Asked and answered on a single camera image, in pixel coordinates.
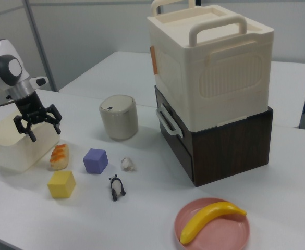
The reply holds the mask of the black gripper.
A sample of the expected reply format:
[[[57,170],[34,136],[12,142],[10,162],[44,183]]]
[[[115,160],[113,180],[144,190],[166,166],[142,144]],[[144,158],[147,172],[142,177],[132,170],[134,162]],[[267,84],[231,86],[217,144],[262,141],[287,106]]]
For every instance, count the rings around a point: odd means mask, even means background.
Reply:
[[[44,108],[36,91],[22,99],[16,100],[15,104],[21,113],[21,115],[16,115],[13,119],[15,126],[20,134],[28,135],[32,142],[36,142],[36,137],[32,132],[33,123],[49,123],[53,125],[57,134],[61,133],[59,127],[62,120],[61,114],[54,104]],[[27,122],[26,126],[23,125],[22,120]]]

